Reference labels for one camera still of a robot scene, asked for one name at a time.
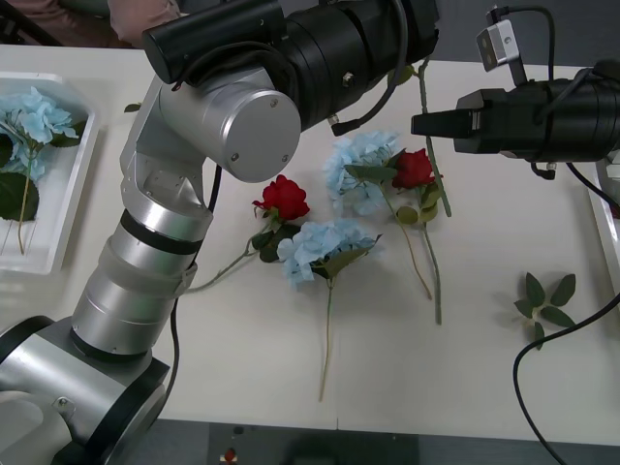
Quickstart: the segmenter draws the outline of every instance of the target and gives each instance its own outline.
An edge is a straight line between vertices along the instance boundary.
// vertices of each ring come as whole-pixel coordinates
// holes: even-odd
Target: metal screw
[[[342,86],[350,87],[351,85],[354,84],[355,80],[356,80],[356,77],[353,75],[353,73],[348,71],[347,73],[345,73],[344,76],[342,76]]]

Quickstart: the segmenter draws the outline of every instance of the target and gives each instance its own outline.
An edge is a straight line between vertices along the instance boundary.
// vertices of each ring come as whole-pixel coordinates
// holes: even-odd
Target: green leaves sprig
[[[574,295],[575,287],[575,275],[567,274],[557,284],[547,302],[548,293],[544,290],[541,282],[532,273],[525,275],[526,298],[516,301],[514,306],[521,315],[529,320],[532,326],[531,337],[533,342],[544,338],[544,328],[539,319],[561,327],[574,325],[573,319],[558,307],[563,307],[569,303]],[[537,347],[538,350],[542,348],[543,344]]]

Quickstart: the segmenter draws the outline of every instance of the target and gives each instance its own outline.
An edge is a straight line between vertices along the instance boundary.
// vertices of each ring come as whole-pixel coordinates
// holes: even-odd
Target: black cable
[[[256,41],[243,41],[243,42],[237,42],[234,44],[227,44],[225,46],[218,46],[217,48],[214,48],[208,51],[207,53],[205,53],[204,55],[196,58],[194,61],[192,61],[185,67],[178,81],[172,88],[172,91],[173,92],[177,91],[181,87],[183,82],[188,81],[188,79],[191,79],[192,75],[199,69],[206,68],[209,62],[214,60],[218,55],[221,55],[225,51],[231,51],[237,48],[264,50],[268,52],[276,61],[278,61],[281,68],[285,71],[285,73],[287,74],[287,77],[289,78],[289,89],[288,89],[289,97],[291,97],[291,99],[295,102],[295,104],[298,105],[297,73],[295,71],[295,67],[291,63],[289,63],[289,61],[286,59],[286,57],[280,50],[278,50],[277,48],[269,44],[264,44],[262,42],[256,42]],[[213,74],[214,73],[211,70],[208,70],[202,77],[200,77],[194,82],[190,82],[190,84],[198,87],[201,84],[203,84],[207,78],[210,78],[211,76],[213,76]]]
[[[612,196],[610,196],[609,194],[606,194],[601,189],[599,189],[597,186],[592,184],[583,174],[581,174],[577,170],[577,168],[574,167],[574,165],[572,163],[567,163],[566,166],[569,167],[569,170],[571,170],[571,173],[574,174],[574,177],[579,179],[579,181],[581,181],[585,185],[585,187],[590,189],[597,196],[599,196],[601,199],[603,199],[605,202],[607,202],[609,204],[609,206],[616,207],[617,209],[620,210],[620,205],[618,204],[618,202]]]
[[[555,21],[551,12],[538,5],[522,5],[515,7],[505,7],[507,13],[520,13],[520,12],[536,12],[544,15],[549,27],[549,59],[547,62],[549,80],[553,80],[553,66],[555,62]]]
[[[176,306],[178,305],[178,299],[174,301],[172,307],[172,313],[170,313],[170,334],[172,335],[172,346],[174,348],[174,361],[172,362],[172,371],[170,372],[170,381],[166,387],[166,397],[164,397],[164,405],[162,410],[168,403],[168,398],[171,396],[174,389],[174,382],[176,381],[176,375],[178,374],[178,365],[181,360],[181,345],[178,340],[178,328],[176,326]]]
[[[548,105],[544,106],[541,111],[537,114],[535,122],[537,124],[541,124],[545,118],[547,118],[553,111],[555,111],[559,105],[566,99],[569,95],[571,95],[575,90],[592,74],[592,68],[584,68],[583,70],[579,70],[576,76],[561,93],[558,95],[553,101],[551,101]]]
[[[220,184],[222,183],[222,167],[215,166],[215,176],[213,177],[213,187],[211,188],[211,199],[209,199],[209,211],[211,213],[215,210],[215,204],[217,203],[217,196],[220,193]]]
[[[209,199],[209,210],[211,213],[215,210],[215,204],[217,203],[218,194],[220,193],[220,184],[222,183],[222,167],[215,166],[215,176],[213,178],[213,188],[211,189],[211,198]],[[160,414],[166,407],[168,399],[171,396],[174,389],[174,382],[176,382],[176,375],[178,374],[178,366],[181,360],[181,344],[178,337],[178,327],[176,324],[176,308],[178,306],[178,298],[174,301],[172,312],[170,313],[170,335],[172,336],[172,347],[174,353],[174,359],[172,362],[172,371],[170,372],[170,381],[166,387],[166,396],[164,397],[164,404]]]
[[[398,18],[398,58],[396,62],[396,68],[394,69],[394,74],[387,84],[386,92],[381,96],[381,99],[375,104],[373,108],[371,108],[366,114],[364,114],[361,118],[352,119],[351,121],[345,121],[344,123],[336,123],[331,126],[331,132],[336,136],[342,136],[347,134],[348,132],[359,128],[361,125],[367,123],[372,118],[374,118],[379,111],[386,105],[391,94],[394,93],[396,86],[398,85],[398,80],[403,74],[403,70],[407,65],[407,47],[409,43],[409,30],[407,29],[407,15],[405,13],[405,9],[403,8],[403,4],[401,0],[391,0],[391,3],[396,10],[396,16]]]
[[[574,167],[572,163],[567,163],[567,166],[569,167],[569,170],[571,170],[571,172],[576,176],[576,178],[579,179],[579,181],[581,181],[588,189],[590,189],[596,195],[601,197],[604,201],[608,202],[610,205],[620,208],[620,205],[618,204],[617,201],[615,201],[612,197],[610,197],[608,194],[603,192],[601,189],[599,189],[594,184],[592,184],[588,179],[586,179],[583,176],[583,174],[581,174]],[[567,463],[562,459],[562,457],[560,457],[560,455],[558,455],[558,453],[553,449],[553,447],[546,441],[541,431],[539,431],[539,428],[534,424],[532,417],[530,417],[530,413],[525,407],[525,402],[523,401],[523,396],[521,395],[521,388],[519,386],[519,378],[518,378],[519,364],[521,363],[521,360],[527,355],[528,352],[539,347],[541,344],[552,341],[554,339],[558,339],[563,336],[568,336],[569,334],[573,334],[574,332],[579,331],[583,327],[586,327],[600,320],[607,313],[611,312],[611,310],[613,310],[618,304],[620,304],[620,294],[614,297],[610,303],[608,303],[605,307],[603,307],[603,309],[599,310],[597,313],[595,313],[591,317],[586,318],[581,323],[573,325],[567,329],[558,331],[555,334],[551,334],[550,336],[546,336],[543,339],[539,339],[538,341],[535,341],[525,346],[525,348],[521,352],[519,352],[518,356],[516,356],[516,358],[514,359],[514,365],[512,366],[512,382],[514,384],[514,392],[516,394],[516,399],[518,400],[519,406],[521,407],[521,412],[523,412],[523,415],[525,416],[525,419],[530,425],[530,428],[532,428],[532,431],[534,431],[534,434],[536,434],[536,437],[539,439],[542,446],[547,450],[547,452],[551,454],[551,456],[555,459],[555,461],[558,462],[560,465],[567,465]]]

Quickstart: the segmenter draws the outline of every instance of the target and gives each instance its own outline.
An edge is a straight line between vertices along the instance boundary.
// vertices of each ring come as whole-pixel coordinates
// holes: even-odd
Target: floor
[[[219,0],[185,0],[183,9],[194,12],[217,4]],[[316,5],[318,0],[281,0],[285,14]],[[476,35],[485,27],[484,15],[497,0],[438,0],[441,39],[434,58],[439,60],[480,61]],[[511,5],[530,2],[510,1]],[[588,66],[596,60],[620,57],[620,2],[617,0],[538,0],[555,15],[557,26],[556,64]],[[536,14],[514,15],[512,23],[526,63],[544,64],[547,56],[547,30],[543,18]],[[139,447],[132,463],[139,465],[215,464],[220,453],[234,445],[244,465],[287,464],[285,450],[300,438],[332,441],[335,435],[355,443],[366,437],[346,432],[316,432],[283,428],[245,428],[244,435],[234,435],[233,426],[158,420]],[[383,436],[377,435],[380,444]],[[399,436],[405,446],[398,453],[407,458],[391,457],[383,463],[408,465],[551,465],[555,462],[537,442],[440,436]],[[558,445],[558,451],[572,464],[599,465],[620,463],[620,448],[587,445]],[[312,463],[335,463],[316,460]]]

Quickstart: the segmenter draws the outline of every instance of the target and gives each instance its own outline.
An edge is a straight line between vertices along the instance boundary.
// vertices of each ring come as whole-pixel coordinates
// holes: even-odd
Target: white tray
[[[596,169],[593,170],[592,182],[594,182],[597,187],[601,187],[605,192],[610,193],[614,190],[611,183],[617,181],[611,181],[607,177],[605,166],[606,161],[601,161],[596,164]],[[601,243],[603,245],[604,257],[607,261],[607,268],[609,269],[609,276],[611,277],[611,284],[613,285],[613,290],[618,294],[620,293],[620,240],[618,238],[618,234],[620,233],[620,221],[613,218],[611,209],[606,201],[592,191],[588,190],[588,192],[590,193],[590,202],[592,202],[594,217],[597,222],[597,228],[599,229],[599,235],[601,236]]]
[[[46,173],[37,181],[41,196],[35,221],[21,227],[25,255],[19,252],[17,221],[0,219],[0,271],[50,274],[62,265],[79,196],[99,131],[95,109],[61,76],[39,73],[0,73],[0,94],[30,93],[36,87],[68,111],[74,122],[86,119],[81,143],[54,150]]]

